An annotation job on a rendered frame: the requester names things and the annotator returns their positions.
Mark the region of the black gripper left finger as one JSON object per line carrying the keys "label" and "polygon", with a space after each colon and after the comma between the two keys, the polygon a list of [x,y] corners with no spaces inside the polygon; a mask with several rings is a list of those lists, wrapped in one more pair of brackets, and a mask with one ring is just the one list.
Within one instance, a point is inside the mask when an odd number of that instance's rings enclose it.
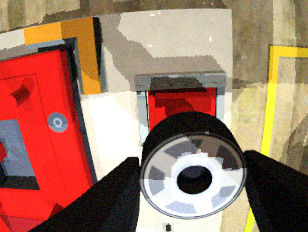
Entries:
{"label": "black gripper left finger", "polygon": [[137,231],[139,168],[139,157],[127,156],[64,210],[25,232]]}

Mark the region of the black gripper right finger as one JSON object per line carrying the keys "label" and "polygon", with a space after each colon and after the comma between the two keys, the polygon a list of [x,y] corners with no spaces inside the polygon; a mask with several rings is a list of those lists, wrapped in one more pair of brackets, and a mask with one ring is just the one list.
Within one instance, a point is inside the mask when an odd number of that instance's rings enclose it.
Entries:
{"label": "black gripper right finger", "polygon": [[246,149],[246,193],[259,232],[308,232],[308,174]]}

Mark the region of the black and white wheel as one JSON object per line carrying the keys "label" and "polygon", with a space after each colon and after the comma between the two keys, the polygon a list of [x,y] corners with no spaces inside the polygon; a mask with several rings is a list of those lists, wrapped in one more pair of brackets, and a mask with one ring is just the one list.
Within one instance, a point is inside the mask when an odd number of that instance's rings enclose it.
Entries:
{"label": "black and white wheel", "polygon": [[[179,173],[207,168],[200,177]],[[223,121],[185,111],[159,121],[143,144],[139,189],[157,212],[178,220],[204,218],[228,208],[247,182],[248,162]]]}

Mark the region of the yellow line marking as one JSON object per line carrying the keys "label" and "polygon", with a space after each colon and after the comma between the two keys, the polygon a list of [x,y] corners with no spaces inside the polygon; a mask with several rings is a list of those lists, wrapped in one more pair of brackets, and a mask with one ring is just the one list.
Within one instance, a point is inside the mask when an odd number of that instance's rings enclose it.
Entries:
{"label": "yellow line marking", "polygon": [[[268,156],[269,144],[271,144],[272,125],[273,125],[273,109],[275,109],[276,100],[276,83],[277,83],[277,58],[279,56],[299,56],[299,58],[308,58],[308,48],[301,47],[271,47],[269,46],[269,67],[268,67],[268,85],[267,85],[267,107],[266,116],[264,116],[262,145],[260,145],[260,153]],[[251,232],[252,225],[254,225],[254,214],[248,212],[246,221],[246,229],[244,232]]]}

